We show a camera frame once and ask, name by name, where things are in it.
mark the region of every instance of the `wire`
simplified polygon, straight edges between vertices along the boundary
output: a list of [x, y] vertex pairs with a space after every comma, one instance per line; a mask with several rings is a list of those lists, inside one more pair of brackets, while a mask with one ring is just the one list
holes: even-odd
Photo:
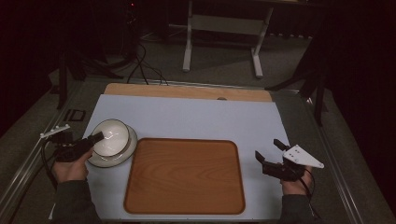
[[304, 188], [305, 188], [305, 190], [306, 190], [306, 196], [308, 197], [308, 200], [309, 200], [309, 207], [311, 208], [311, 210], [312, 210], [312, 215], [314, 216], [314, 217], [317, 217], [317, 218], [321, 218], [320, 217], [320, 215], [319, 215], [319, 213], [318, 213], [318, 211], [314, 208], [314, 206], [312, 206], [312, 204], [311, 204], [311, 199], [312, 199], [312, 197], [314, 196], [314, 191], [315, 191], [315, 178], [314, 178], [314, 176], [312, 175], [312, 173], [309, 171], [309, 170], [307, 170], [307, 169], [305, 169], [310, 175], [311, 175], [311, 177], [312, 177], [312, 191], [311, 190], [309, 190], [309, 187], [306, 185], [306, 183], [303, 181], [303, 179], [302, 178], [300, 178], [299, 180], [300, 180], [300, 182], [303, 184], [303, 186], [304, 186]]
[[140, 46], [143, 49], [143, 57], [142, 57], [142, 60], [137, 59], [137, 65], [134, 67], [134, 70], [132, 70], [131, 74], [128, 76], [126, 83], [129, 83], [129, 80], [134, 75], [134, 71], [136, 71], [136, 69], [140, 66], [140, 64], [143, 62], [143, 60], [146, 57], [146, 48], [140, 43], [138, 43], [138, 46]]
[[159, 77], [160, 77], [160, 85], [163, 84], [163, 81], [167, 86], [169, 86], [168, 82], [166, 81], [166, 78], [163, 76], [163, 73], [161, 72], [160, 69], [152, 67], [149, 63], [143, 60], [142, 65], [145, 67], [151, 69], [153, 72], [155, 72]]
[[[183, 29], [181, 29], [181, 30], [179, 30], [179, 31], [176, 31], [176, 32], [174, 32], [174, 33], [168, 35], [168, 37], [172, 37], [172, 36], [174, 36], [174, 35], [181, 34], [181, 33], [185, 32], [185, 31], [187, 31], [187, 28], [183, 28]], [[141, 40], [148, 41], [148, 42], [159, 42], [159, 41], [162, 41], [162, 40], [163, 40], [162, 38], [157, 37], [157, 36], [154, 36], [154, 37], [156, 37], [155, 39], [149, 39], [148, 37], [151, 36], [151, 35], [155, 35], [155, 34], [154, 34], [153, 32], [151, 32], [151, 33], [148, 33], [148, 34], [146, 34], [146, 35], [142, 35], [142, 36], [140, 36], [139, 38], [140, 38]]]
[[46, 152], [45, 152], [46, 146], [47, 146], [47, 144], [48, 144], [49, 142], [50, 142], [50, 138], [46, 139], [45, 142], [43, 143], [43, 145], [41, 145], [40, 154], [41, 154], [41, 160], [43, 161], [43, 166], [44, 166], [44, 168], [46, 169], [47, 176], [49, 177], [49, 180], [50, 180], [52, 186], [53, 186], [53, 187], [55, 188], [55, 190], [56, 190], [56, 189], [57, 189], [57, 186], [58, 186], [58, 182], [56, 181], [55, 176], [53, 176], [53, 174], [52, 174], [52, 172], [51, 172], [51, 170], [50, 170], [50, 168], [49, 168], [49, 166], [48, 166], [48, 160], [47, 160]]
[[143, 72], [142, 62], [143, 62], [143, 59], [139, 62], [140, 73], [142, 74], [143, 79], [145, 79], [146, 84], [149, 84], [149, 83], [148, 83], [148, 80], [146, 79], [145, 73]]

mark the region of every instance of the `human hand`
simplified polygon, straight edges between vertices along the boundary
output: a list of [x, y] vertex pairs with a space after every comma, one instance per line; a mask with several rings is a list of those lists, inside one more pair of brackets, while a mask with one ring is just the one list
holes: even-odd
[[69, 180], [85, 180], [88, 175], [85, 161], [92, 156], [92, 153], [93, 147], [76, 161], [56, 161], [53, 165], [53, 171], [55, 173], [56, 179], [58, 180], [58, 183], [63, 183]]
[[[312, 167], [310, 166], [306, 166], [305, 169], [309, 172], [312, 171]], [[307, 171], [304, 172], [304, 176], [302, 177], [302, 180], [305, 182], [305, 184], [308, 187], [310, 187], [312, 183], [312, 176]], [[296, 181], [280, 180], [280, 184], [282, 185], [283, 195], [288, 195], [288, 194], [306, 195], [306, 189], [300, 180], [296, 180]]]

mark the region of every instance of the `white bowl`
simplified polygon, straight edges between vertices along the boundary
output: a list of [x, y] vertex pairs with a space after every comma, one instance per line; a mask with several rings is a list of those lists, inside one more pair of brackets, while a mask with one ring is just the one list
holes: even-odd
[[105, 139], [93, 146], [96, 154], [106, 160], [118, 158], [127, 149], [133, 150], [137, 143], [137, 135], [133, 128], [117, 119], [107, 119], [96, 126], [92, 135], [102, 132]]

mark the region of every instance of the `table surface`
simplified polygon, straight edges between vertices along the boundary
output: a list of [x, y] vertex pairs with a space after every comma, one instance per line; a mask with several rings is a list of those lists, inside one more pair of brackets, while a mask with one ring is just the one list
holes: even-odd
[[231, 141], [143, 138], [133, 160], [124, 200], [129, 213], [238, 215], [245, 210], [238, 148]]
[[124, 221], [277, 219], [281, 187], [277, 179], [262, 174], [262, 167], [254, 157], [254, 151], [258, 150], [269, 161], [281, 162], [282, 153], [272, 141], [278, 138], [288, 143], [276, 105], [271, 101], [270, 94], [262, 90], [109, 84], [99, 98], [85, 136], [105, 119], [120, 119], [134, 128], [139, 139], [231, 140], [238, 146], [246, 209], [240, 215], [129, 214], [122, 202], [133, 162], [130, 158], [111, 168], [88, 164], [92, 200], [99, 216], [104, 220]]

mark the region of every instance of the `metal frame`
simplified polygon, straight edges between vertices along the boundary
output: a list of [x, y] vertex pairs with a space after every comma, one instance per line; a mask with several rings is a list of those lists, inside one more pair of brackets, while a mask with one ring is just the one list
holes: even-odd
[[[304, 101], [304, 98], [302, 98], [302, 101], [305, 105], [307, 113], [312, 113], [312, 108], [315, 107], [315, 105], [312, 102], [311, 98], [309, 98], [308, 101]], [[313, 116], [310, 116], [309, 118], [311, 118], [312, 125], [317, 126], [316, 119]], [[323, 148], [329, 159], [330, 167], [332, 167], [332, 169], [330, 169], [330, 172], [332, 173], [332, 178], [334, 179], [335, 186], [337, 187], [337, 190], [340, 194], [340, 198], [343, 201], [344, 207], [346, 209], [346, 214], [349, 217], [350, 223], [364, 223], [361, 212], [359, 211], [359, 208], [356, 205], [355, 200], [352, 196], [351, 189], [341, 172], [337, 159], [332, 153], [332, 147], [329, 143], [326, 132], [322, 127], [319, 128], [318, 126], [316, 128], [316, 131], [320, 136]]]
[[[70, 88], [71, 96], [65, 100], [65, 104], [62, 110], [57, 111], [51, 121], [49, 122], [47, 128], [43, 133], [48, 132], [53, 127], [61, 122], [64, 117], [65, 109], [72, 102], [72, 100], [77, 96], [78, 89], [81, 87], [81, 83], [73, 82]], [[34, 173], [37, 165], [41, 162], [40, 160], [40, 148], [41, 144], [44, 142], [40, 136], [37, 136], [37, 142], [32, 148], [31, 153], [27, 156], [26, 160], [17, 170], [15, 175], [9, 182], [6, 190], [0, 198], [0, 223], [8, 223], [11, 218], [12, 213], [15, 209], [17, 201], [22, 197], [23, 191], [28, 185], [29, 181], [32, 179], [32, 174]]]
[[192, 13], [192, 0], [190, 0], [189, 17], [187, 19], [187, 44], [184, 53], [183, 71], [190, 72], [192, 51], [191, 37], [192, 29], [194, 29], [243, 35], [257, 35], [259, 40], [256, 47], [251, 49], [251, 56], [253, 59], [256, 77], [263, 77], [259, 52], [262, 47], [262, 41], [265, 38], [273, 11], [273, 7], [268, 8], [264, 21], [196, 15]]

